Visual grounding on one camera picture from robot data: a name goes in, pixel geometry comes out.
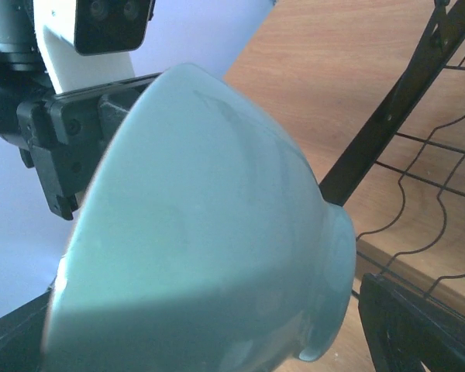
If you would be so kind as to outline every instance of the wood grain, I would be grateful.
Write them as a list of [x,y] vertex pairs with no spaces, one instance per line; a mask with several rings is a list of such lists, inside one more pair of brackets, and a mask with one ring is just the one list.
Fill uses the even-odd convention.
[[[432,2],[416,0],[280,0],[226,81],[298,141],[321,180],[406,68],[432,7]],[[465,43],[450,64],[458,64],[464,54]],[[426,138],[464,115],[465,73],[444,71],[401,132]],[[465,119],[437,129],[432,140],[465,150]],[[421,146],[395,137],[380,161],[404,170]],[[457,151],[427,146],[410,172],[443,184],[461,157]],[[358,187],[346,205],[358,233],[379,229],[398,214],[399,177],[376,165]],[[410,177],[401,184],[406,196],[401,218],[359,243],[379,264],[398,252],[427,246],[443,226],[439,189]],[[448,186],[465,192],[465,160]],[[465,273],[465,198],[445,191],[440,200],[447,224],[439,242],[421,253],[402,255],[390,266],[424,290],[441,275]],[[359,260],[357,276],[375,270]],[[433,294],[465,314],[465,279],[441,281]],[[352,300],[343,329],[322,360],[289,362],[280,370],[373,370],[356,302]]]

